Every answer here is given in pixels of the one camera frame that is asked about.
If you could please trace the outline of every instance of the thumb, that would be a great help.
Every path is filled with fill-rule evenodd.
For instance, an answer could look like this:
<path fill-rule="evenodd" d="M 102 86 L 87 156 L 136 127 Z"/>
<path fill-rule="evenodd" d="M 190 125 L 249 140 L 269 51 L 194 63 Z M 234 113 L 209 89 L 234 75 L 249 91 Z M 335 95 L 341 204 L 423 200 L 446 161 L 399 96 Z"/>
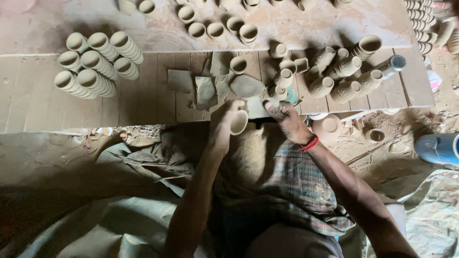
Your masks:
<path fill-rule="evenodd" d="M 286 115 L 281 111 L 279 107 L 275 107 L 273 103 L 270 101 L 265 101 L 264 108 L 268 112 L 268 114 L 276 119 L 276 121 L 280 122 L 285 119 Z"/>

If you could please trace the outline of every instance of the dirt floor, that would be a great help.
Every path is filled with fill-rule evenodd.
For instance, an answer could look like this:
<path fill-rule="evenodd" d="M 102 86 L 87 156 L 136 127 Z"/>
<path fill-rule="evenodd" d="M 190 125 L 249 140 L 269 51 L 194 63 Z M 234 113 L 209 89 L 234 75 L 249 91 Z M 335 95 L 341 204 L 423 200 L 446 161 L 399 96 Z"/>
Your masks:
<path fill-rule="evenodd" d="M 345 127 L 337 140 L 327 143 L 333 153 L 372 187 L 400 176 L 443 167 L 419 160 L 413 152 L 413 139 L 429 132 L 450 132 L 459 128 L 459 117 L 454 117 L 459 114 L 459 96 L 453 89 L 454 85 L 459 85 L 459 58 L 441 52 L 433 52 L 429 58 L 433 71 L 443 79 L 435 93 L 437 104 L 434 107 L 404 109 L 392 116 L 382 112 L 365 116 L 363 132 L 371 128 L 384 130 L 383 143 L 371 144 L 363 132 L 352 135 L 349 127 Z M 89 173 L 80 168 L 92 164 L 100 152 L 113 143 L 150 145 L 159 140 L 163 128 L 164 125 L 117 128 L 111 136 L 103 135 L 82 144 L 75 142 L 72 136 L 50 133 L 0 135 L 0 186 L 63 190 L 81 196 L 93 196 L 96 192 L 101 196 L 98 189 L 104 188 L 107 192 L 102 196 L 112 196 L 120 191 L 122 182 L 108 182 L 107 186 L 106 182 L 99 181 L 87 185 L 88 181 L 97 180 L 97 173 L 103 172 L 91 170 Z M 390 145 L 397 142 L 409 149 L 399 154 L 390 153 Z"/>

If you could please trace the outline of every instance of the gray cloth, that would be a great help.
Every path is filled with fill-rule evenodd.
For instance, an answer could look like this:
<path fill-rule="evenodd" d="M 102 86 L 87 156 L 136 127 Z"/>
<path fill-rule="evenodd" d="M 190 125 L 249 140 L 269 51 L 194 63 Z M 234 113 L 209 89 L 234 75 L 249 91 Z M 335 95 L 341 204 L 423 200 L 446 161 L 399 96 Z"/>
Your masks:
<path fill-rule="evenodd" d="M 252 242 L 247 257 L 343 258 L 343 254 L 340 245 L 331 236 L 275 224 Z"/>

